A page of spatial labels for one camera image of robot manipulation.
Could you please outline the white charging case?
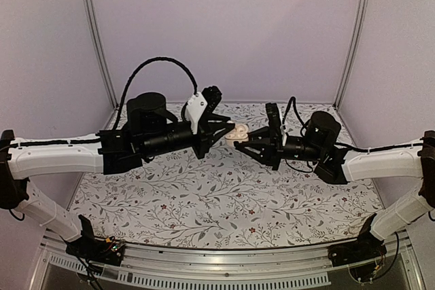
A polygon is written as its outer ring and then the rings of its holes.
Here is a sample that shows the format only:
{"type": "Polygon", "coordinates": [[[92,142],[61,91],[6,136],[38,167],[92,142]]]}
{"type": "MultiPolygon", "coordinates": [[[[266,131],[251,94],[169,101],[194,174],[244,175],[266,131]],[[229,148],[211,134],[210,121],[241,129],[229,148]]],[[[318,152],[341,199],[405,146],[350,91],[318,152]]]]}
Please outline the white charging case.
{"type": "Polygon", "coordinates": [[[234,128],[224,136],[227,146],[234,147],[234,143],[243,143],[249,140],[249,127],[247,124],[235,124],[234,128]]]}

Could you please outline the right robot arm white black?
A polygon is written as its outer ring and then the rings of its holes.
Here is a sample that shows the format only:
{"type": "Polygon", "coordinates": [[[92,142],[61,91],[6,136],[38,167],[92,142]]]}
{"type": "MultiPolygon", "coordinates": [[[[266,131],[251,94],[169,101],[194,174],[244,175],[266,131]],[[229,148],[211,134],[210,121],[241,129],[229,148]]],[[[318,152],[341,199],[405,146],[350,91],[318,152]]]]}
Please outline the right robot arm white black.
{"type": "Polygon", "coordinates": [[[284,133],[273,108],[267,111],[268,126],[250,132],[235,148],[259,163],[277,170],[282,160],[314,162],[314,173],[324,182],[345,185],[351,181],[390,177],[413,177],[422,184],[392,205],[368,218],[351,254],[365,260],[378,242],[434,210],[434,131],[408,143],[356,149],[336,146],[341,125],[325,111],[310,117],[303,136],[284,133]]]}

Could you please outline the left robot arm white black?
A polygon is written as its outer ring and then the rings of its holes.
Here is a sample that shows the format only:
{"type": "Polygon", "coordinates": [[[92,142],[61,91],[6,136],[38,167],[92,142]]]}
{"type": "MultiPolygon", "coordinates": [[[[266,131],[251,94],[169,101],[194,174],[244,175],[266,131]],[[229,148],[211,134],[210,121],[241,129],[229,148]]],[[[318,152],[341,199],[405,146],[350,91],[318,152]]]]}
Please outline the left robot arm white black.
{"type": "Polygon", "coordinates": [[[198,159],[234,128],[217,115],[222,99],[215,87],[191,96],[182,120],[167,109],[164,95],[146,92],[126,104],[122,128],[67,139],[27,140],[12,130],[1,134],[1,208],[17,210],[73,242],[87,259],[101,253],[91,222],[75,216],[30,182],[30,177],[58,173],[117,175],[139,168],[156,156],[191,148],[198,159]]]}

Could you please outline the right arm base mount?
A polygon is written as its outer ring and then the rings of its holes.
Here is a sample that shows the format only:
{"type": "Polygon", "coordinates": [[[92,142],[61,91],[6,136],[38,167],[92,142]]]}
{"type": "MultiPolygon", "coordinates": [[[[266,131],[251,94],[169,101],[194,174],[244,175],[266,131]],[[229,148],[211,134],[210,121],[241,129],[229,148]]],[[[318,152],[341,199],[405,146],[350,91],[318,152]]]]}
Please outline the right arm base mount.
{"type": "Polygon", "coordinates": [[[376,215],[374,213],[364,222],[355,240],[328,247],[328,259],[334,267],[374,259],[387,253],[384,241],[370,233],[371,223],[376,215]]]}

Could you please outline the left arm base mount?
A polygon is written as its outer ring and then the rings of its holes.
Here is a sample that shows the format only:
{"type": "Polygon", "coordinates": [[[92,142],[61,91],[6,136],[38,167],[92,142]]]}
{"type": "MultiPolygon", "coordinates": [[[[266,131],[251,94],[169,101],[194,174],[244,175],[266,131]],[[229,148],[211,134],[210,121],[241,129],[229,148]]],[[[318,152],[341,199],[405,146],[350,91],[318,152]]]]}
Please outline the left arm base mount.
{"type": "Polygon", "coordinates": [[[125,241],[109,238],[96,238],[89,219],[78,215],[82,229],[80,237],[72,242],[66,242],[66,253],[80,259],[95,261],[111,266],[120,266],[125,252],[125,241]]]}

